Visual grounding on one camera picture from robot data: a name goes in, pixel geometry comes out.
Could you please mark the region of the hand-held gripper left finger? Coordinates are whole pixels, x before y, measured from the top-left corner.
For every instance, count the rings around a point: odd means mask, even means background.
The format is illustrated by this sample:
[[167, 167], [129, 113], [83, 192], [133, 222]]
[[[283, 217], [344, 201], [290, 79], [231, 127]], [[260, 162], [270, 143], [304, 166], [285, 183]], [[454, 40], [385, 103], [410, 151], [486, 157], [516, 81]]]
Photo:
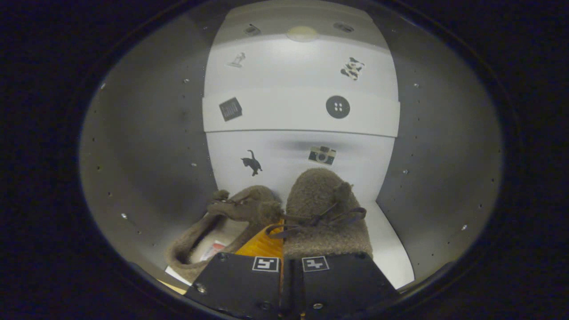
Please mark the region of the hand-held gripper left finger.
[[214, 255], [185, 298], [239, 320], [278, 320], [282, 241], [266, 229], [236, 253]]

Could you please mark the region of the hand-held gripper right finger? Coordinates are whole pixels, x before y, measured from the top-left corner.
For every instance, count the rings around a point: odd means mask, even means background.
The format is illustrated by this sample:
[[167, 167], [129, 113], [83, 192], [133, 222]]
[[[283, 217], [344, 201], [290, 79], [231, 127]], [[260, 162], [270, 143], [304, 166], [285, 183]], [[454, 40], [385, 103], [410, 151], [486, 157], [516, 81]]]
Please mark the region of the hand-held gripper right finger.
[[284, 262], [287, 320], [369, 320], [399, 297], [370, 255], [363, 252]]

